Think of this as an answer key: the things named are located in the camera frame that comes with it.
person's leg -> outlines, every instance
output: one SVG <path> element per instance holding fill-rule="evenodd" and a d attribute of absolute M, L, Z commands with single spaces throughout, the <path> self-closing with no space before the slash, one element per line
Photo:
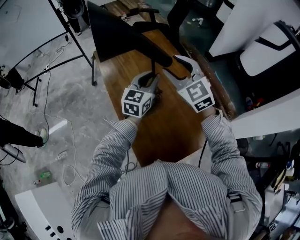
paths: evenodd
<path fill-rule="evenodd" d="M 73 19 L 73 18 L 69 18 L 67 16 L 68 20 L 69 20 L 69 23 L 71 25 L 71 27 L 73 28 L 74 32 L 75 33 L 78 33 L 80 32 L 80 26 L 79 26 L 79 22 L 78 22 L 78 19 Z"/>
<path fill-rule="evenodd" d="M 0 119 L 0 146 L 8 143 L 26 147 L 42 147 L 44 145 L 42 137 L 28 132 L 16 124 Z"/>
<path fill-rule="evenodd" d="M 83 2 L 83 6 L 84 6 L 84 12 L 83 12 L 82 18 L 87 25 L 90 25 L 89 14 L 88 14 L 88 10 L 85 5 L 85 1 L 82 0 L 82 2 Z"/>

green object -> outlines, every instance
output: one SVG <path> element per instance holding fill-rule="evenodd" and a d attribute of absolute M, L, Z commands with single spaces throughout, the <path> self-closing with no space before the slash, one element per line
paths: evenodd
<path fill-rule="evenodd" d="M 43 179 L 43 178 L 49 178 L 49 177 L 51 177 L 51 172 L 43 172 L 43 173 L 41 173 L 41 175 L 40 175 L 40 178 L 41 179 Z"/>

striped shirt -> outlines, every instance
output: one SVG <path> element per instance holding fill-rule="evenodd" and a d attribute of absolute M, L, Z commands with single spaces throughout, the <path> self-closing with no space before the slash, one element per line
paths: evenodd
<path fill-rule="evenodd" d="M 145 239 L 167 195 L 208 235 L 239 240 L 251 236 L 262 200 L 237 149 L 232 126 L 221 113 L 202 122 L 212 152 L 211 173 L 192 165 L 156 161 L 129 172 L 119 183 L 120 167 L 137 126 L 130 120 L 110 124 L 113 130 L 97 146 L 75 199 L 72 228 L 78 240 Z M 228 193 L 241 196 L 242 210 L 231 209 Z M 235 212 L 242 212 L 243 224 Z"/>

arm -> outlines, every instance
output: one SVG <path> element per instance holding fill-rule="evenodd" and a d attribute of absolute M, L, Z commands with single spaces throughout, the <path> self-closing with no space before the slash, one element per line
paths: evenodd
<path fill-rule="evenodd" d="M 110 122 L 114 129 L 96 147 L 85 183 L 75 199 L 72 210 L 72 228 L 75 237 L 79 228 L 80 231 L 85 229 L 96 205 L 102 200 L 109 202 L 109 190 L 122 174 L 120 169 L 122 161 L 135 139 L 138 123 L 139 119 L 132 117 L 119 122 Z"/>
<path fill-rule="evenodd" d="M 231 124 L 222 116 L 212 114 L 202 122 L 202 128 L 212 152 L 211 173 L 227 186 L 229 193 L 239 193 L 250 211 L 250 223 L 257 225 L 262 210 L 262 199 L 251 179 L 245 159 L 240 156 Z"/>

sneaker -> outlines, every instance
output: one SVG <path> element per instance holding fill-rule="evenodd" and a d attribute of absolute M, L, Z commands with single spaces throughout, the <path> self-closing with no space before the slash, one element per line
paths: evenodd
<path fill-rule="evenodd" d="M 48 132 L 47 132 L 47 130 L 45 128 L 42 128 L 39 136 L 43 139 L 43 143 L 46 143 L 46 141 L 48 139 Z"/>

